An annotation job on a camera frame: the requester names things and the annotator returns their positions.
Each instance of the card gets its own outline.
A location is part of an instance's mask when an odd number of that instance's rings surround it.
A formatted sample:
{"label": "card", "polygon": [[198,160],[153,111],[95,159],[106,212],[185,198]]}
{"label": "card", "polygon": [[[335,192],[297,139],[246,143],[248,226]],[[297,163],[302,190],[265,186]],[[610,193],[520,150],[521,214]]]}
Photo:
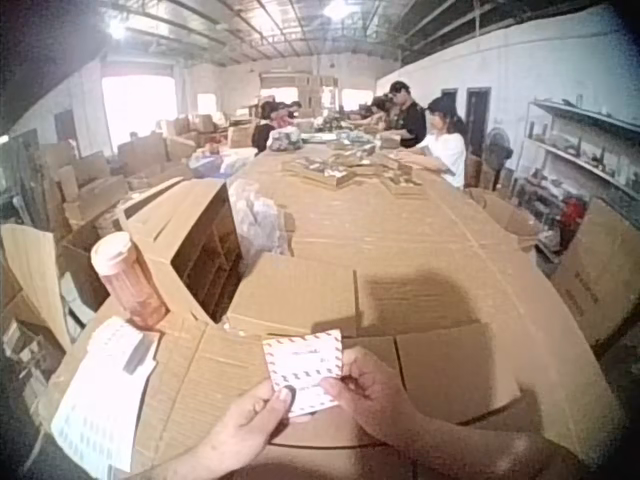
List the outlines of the card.
{"label": "card", "polygon": [[340,330],[281,337],[262,342],[273,388],[290,385],[296,390],[290,417],[317,412],[336,405],[318,382],[342,376],[342,335]]}

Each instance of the black hair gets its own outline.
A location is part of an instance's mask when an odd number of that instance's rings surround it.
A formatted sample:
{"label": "black hair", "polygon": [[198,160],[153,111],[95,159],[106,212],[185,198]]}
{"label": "black hair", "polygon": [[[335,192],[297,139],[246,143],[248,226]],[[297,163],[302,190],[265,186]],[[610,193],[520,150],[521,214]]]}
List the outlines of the black hair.
{"label": "black hair", "polygon": [[271,100],[267,100],[260,105],[260,119],[261,120],[271,120],[271,114],[278,111],[278,104],[276,102],[272,102]]}
{"label": "black hair", "polygon": [[389,109],[389,102],[384,97],[374,97],[373,100],[371,100],[371,106],[386,113]]}
{"label": "black hair", "polygon": [[411,95],[411,87],[409,87],[409,85],[407,85],[403,81],[396,80],[389,87],[389,93],[400,93],[402,90]]}
{"label": "black hair", "polygon": [[432,115],[439,115],[447,122],[447,133],[459,133],[462,138],[466,139],[467,126],[458,115],[456,104],[450,97],[440,96],[434,98],[429,105],[427,111]]}

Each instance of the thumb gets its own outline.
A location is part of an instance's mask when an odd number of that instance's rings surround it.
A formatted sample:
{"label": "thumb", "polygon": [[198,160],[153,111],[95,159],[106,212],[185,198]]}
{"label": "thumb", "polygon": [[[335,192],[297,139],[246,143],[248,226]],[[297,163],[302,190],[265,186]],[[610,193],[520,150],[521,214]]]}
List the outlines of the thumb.
{"label": "thumb", "polygon": [[256,418],[251,422],[251,428],[254,428],[259,433],[268,436],[278,426],[282,417],[284,417],[289,408],[291,407],[291,392],[283,388],[279,390],[269,403],[262,409],[262,411],[256,415]]}
{"label": "thumb", "polygon": [[337,378],[323,378],[319,385],[336,402],[349,413],[354,413],[358,395]]}

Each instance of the ceiling light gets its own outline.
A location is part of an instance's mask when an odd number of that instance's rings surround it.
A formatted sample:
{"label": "ceiling light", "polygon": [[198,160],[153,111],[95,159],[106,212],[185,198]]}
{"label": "ceiling light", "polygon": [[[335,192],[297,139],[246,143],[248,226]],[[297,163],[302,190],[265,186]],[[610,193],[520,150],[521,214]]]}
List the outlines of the ceiling light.
{"label": "ceiling light", "polygon": [[111,20],[111,22],[109,23],[109,33],[116,40],[124,38],[126,33],[124,23],[121,23],[118,20]]}
{"label": "ceiling light", "polygon": [[347,5],[344,0],[333,0],[333,2],[327,5],[323,13],[331,18],[331,20],[339,21],[357,9],[358,7]]}

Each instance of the person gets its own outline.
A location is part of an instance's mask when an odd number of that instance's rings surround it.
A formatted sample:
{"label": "person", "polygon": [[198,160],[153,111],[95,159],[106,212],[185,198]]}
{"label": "person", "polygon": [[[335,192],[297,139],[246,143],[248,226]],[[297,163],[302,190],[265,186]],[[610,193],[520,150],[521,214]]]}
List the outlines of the person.
{"label": "person", "polygon": [[347,123],[354,127],[372,126],[382,132],[388,124],[387,110],[388,105],[384,97],[375,97],[371,101],[371,111],[373,115],[364,120],[350,120],[347,121]]}
{"label": "person", "polygon": [[293,120],[289,118],[289,105],[284,102],[276,103],[278,108],[278,114],[274,121],[276,128],[285,128],[293,125]]}
{"label": "person", "polygon": [[391,84],[389,94],[398,107],[398,115],[393,130],[385,135],[399,135],[401,147],[413,148],[427,135],[424,109],[411,96],[409,85],[400,80]]}
{"label": "person", "polygon": [[251,146],[258,150],[256,156],[267,149],[269,135],[276,129],[275,124],[279,115],[276,102],[267,100],[260,105],[260,123],[256,125],[251,135]]}
{"label": "person", "polygon": [[[421,415],[398,377],[360,347],[343,352],[343,378],[320,386],[370,435],[411,459],[457,479],[572,479],[583,466],[569,450],[532,433],[462,427]],[[187,453],[137,480],[211,480],[253,461],[291,407],[287,387],[265,381],[238,398],[211,433]]]}
{"label": "person", "polygon": [[456,188],[464,188],[464,167],[467,149],[466,127],[451,99],[440,96],[428,106],[429,135],[411,153],[422,155],[408,163],[440,173]]}
{"label": "person", "polygon": [[291,120],[296,118],[301,108],[302,108],[302,104],[299,101],[294,100],[293,102],[291,102],[289,104],[289,118]]}

